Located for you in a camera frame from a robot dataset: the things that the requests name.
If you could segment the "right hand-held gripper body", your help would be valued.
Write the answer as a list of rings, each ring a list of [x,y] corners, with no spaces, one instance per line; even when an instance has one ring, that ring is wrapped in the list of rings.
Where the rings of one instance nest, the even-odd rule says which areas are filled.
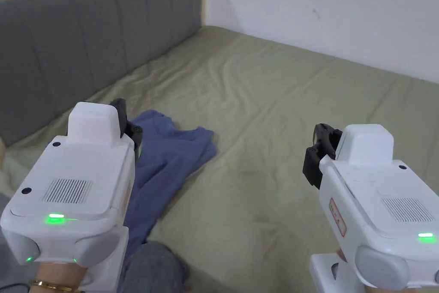
[[[306,149],[303,173],[347,263],[314,254],[310,273],[320,293],[364,293],[436,287],[439,273],[439,198],[404,162],[394,137],[379,124],[344,130],[336,160]]]

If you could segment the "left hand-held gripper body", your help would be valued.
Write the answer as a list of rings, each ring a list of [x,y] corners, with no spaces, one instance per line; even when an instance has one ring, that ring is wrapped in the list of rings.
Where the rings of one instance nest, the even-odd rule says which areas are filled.
[[[135,163],[117,110],[77,103],[67,134],[48,144],[2,213],[1,230],[17,262],[76,263],[87,268],[82,287],[117,287]]]

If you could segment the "person's left hand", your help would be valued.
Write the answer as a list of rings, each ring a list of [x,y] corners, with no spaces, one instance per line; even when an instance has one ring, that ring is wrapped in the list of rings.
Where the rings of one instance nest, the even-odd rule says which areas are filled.
[[[77,288],[80,286],[86,272],[86,268],[80,267],[76,263],[40,263],[35,279]]]

